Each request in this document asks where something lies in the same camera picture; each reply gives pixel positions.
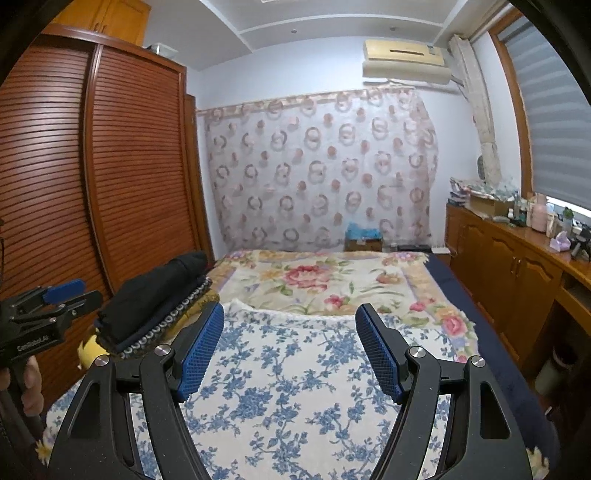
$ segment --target floral quilt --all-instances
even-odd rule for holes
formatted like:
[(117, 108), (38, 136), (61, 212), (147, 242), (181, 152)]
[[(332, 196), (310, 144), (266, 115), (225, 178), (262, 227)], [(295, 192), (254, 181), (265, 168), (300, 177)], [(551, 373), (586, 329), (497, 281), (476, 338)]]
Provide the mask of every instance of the floral quilt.
[[(218, 262), (209, 276), (226, 304), (226, 324), (201, 389), (181, 406), (214, 480), (261, 472), (369, 479), (398, 407), (379, 390), (355, 333), (357, 307), (371, 303), (407, 342), (439, 358), (465, 362), (478, 352), (473, 323), (446, 299), (427, 261), (411, 252), (255, 250)], [(38, 446), (45, 461), (76, 388), (48, 412)], [(141, 397), (131, 397), (142, 465), (160, 479)], [(440, 397), (420, 478), (437, 468), (448, 409)], [(539, 450), (529, 454), (534, 478), (544, 478), (547, 461)]]
[[(440, 329), (382, 318), (410, 345), (456, 358)], [(46, 455), (75, 390), (48, 413)], [(131, 410), (144, 472), (161, 479), (140, 395), (131, 395)], [(367, 480), (400, 407), (380, 390), (354, 316), (255, 310), (234, 300), (202, 386), (181, 410), (214, 480)], [(420, 478), (436, 471), (448, 410), (441, 396)]]
[(414, 252), (297, 253), (241, 250), (210, 273), (221, 302), (306, 315), (351, 315), (362, 303), (411, 327), (442, 330), (465, 362), (478, 352), (474, 324), (445, 297)]

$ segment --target navy blue blanket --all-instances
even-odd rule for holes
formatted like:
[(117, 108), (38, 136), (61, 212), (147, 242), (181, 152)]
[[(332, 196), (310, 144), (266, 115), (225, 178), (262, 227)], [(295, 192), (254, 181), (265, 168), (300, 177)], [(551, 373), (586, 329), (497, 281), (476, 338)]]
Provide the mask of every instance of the navy blue blanket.
[(556, 430), (544, 416), (537, 397), (530, 390), (501, 340), (446, 264), (435, 255), (430, 255), (426, 267), (447, 299), (476, 324), (479, 353), (490, 366), (505, 394), (525, 446), (531, 450), (539, 447), (542, 454), (549, 458), (550, 465), (556, 465), (559, 454)]

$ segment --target human hand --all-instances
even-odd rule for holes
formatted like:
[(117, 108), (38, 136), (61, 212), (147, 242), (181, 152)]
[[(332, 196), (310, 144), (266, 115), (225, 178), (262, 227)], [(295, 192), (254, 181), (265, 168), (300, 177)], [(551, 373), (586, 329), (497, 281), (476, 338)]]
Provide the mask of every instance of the human hand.
[[(43, 410), (43, 395), (41, 395), (41, 372), (34, 356), (29, 357), (23, 373), (27, 388), (21, 396), (23, 411), (27, 417), (39, 415)], [(0, 391), (10, 385), (10, 371), (8, 368), (0, 370)]]

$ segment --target cardboard box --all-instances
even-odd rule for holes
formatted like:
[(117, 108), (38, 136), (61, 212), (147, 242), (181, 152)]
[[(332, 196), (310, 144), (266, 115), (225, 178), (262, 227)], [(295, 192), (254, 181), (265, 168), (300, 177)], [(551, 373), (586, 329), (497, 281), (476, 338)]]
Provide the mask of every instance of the cardboard box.
[(350, 238), (345, 239), (345, 252), (360, 252), (360, 251), (371, 251), (381, 252), (382, 251), (382, 239), (365, 239), (365, 240), (351, 240)]
[(485, 213), (489, 217), (506, 217), (510, 208), (513, 208), (513, 202), (502, 202), (500, 200), (484, 199), (470, 194), (470, 210)]

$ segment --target blue floral bedsheet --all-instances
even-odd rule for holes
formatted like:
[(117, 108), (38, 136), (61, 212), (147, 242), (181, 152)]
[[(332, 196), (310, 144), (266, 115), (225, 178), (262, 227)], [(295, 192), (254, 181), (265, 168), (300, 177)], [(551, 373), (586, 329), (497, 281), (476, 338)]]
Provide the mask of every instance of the blue floral bedsheet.
[[(379, 389), (353, 316), (225, 306), (225, 326), (199, 392), (181, 405), (213, 480), (369, 479), (400, 407)], [(442, 330), (384, 322), (410, 345), (455, 359)], [(75, 385), (48, 413), (50, 454)], [(145, 474), (160, 479), (140, 395), (131, 396)], [(435, 473), (449, 410), (441, 396), (420, 478)]]

